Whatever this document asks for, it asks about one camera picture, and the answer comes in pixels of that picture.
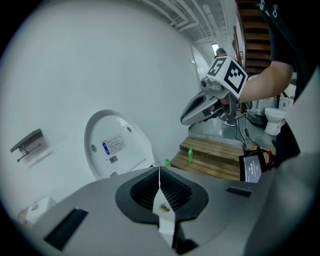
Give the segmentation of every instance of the black t-shirt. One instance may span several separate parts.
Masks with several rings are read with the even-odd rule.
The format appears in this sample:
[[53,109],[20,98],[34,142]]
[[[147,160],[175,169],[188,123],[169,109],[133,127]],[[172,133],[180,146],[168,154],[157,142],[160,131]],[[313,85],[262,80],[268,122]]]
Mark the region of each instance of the black t-shirt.
[[[260,9],[269,29],[270,60],[292,65],[297,73],[296,101],[320,59],[317,43],[320,16],[318,8],[309,1],[261,0]],[[287,124],[282,126],[275,148],[278,164],[300,152]]]

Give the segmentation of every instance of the forearm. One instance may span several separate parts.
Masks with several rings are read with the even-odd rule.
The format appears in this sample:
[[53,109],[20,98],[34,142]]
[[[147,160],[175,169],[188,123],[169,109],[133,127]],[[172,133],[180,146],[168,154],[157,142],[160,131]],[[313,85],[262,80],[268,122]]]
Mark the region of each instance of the forearm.
[[273,61],[260,75],[246,82],[240,102],[251,102],[279,95],[288,87],[292,73],[291,65]]

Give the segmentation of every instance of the display screen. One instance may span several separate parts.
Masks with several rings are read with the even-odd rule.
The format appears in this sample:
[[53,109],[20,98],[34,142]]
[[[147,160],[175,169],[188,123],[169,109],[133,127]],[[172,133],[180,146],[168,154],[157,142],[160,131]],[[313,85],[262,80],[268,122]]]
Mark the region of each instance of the display screen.
[[245,182],[257,183],[261,176],[261,166],[257,155],[250,155],[243,158],[245,170]]

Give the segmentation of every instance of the bottle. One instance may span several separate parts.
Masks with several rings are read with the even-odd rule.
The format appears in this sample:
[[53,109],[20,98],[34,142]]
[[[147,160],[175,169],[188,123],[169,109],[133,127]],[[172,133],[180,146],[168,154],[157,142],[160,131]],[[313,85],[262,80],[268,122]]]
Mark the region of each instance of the bottle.
[[169,159],[165,160],[165,167],[171,167],[171,163]]
[[193,157],[194,157],[194,153],[192,151],[192,148],[190,147],[189,152],[188,152],[189,163],[192,162]]

